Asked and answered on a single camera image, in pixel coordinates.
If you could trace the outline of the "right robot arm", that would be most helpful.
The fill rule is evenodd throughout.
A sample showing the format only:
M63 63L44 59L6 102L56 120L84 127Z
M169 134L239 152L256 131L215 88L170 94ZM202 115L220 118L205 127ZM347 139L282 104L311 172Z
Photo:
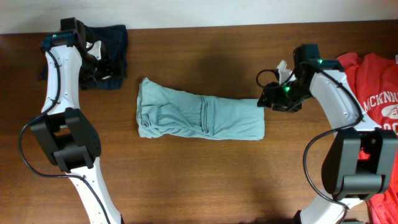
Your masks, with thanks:
M257 105L295 113L305 100L314 98L331 126L304 149L304 174L317 196L295 214L293 222L345 223L351 208L387 190L397 136L366 114L337 59L322 59L316 44L302 44L293 51L293 57L292 71L287 71L284 64L272 71L277 81L262 86ZM318 189L308 173L307 154L317 140L329 134L334 140L322 164L323 187Z

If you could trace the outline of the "light grey-green t-shirt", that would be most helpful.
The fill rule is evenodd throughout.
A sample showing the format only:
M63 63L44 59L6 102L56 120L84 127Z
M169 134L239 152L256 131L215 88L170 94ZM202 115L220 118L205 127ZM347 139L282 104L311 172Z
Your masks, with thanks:
M265 136L264 110L257 100L194 95L148 78L139 85L137 123L142 138L169 134L183 138L258 141Z

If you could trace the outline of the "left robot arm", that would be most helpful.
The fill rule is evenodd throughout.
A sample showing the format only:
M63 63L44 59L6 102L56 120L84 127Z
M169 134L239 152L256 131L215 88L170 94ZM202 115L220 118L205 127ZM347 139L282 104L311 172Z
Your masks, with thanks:
M90 223L123 223L100 167L98 132L80 109L80 90L117 90L126 77L126 26L88 27L71 17L40 46L47 60L47 92L40 114L29 122L49 162L75 186Z

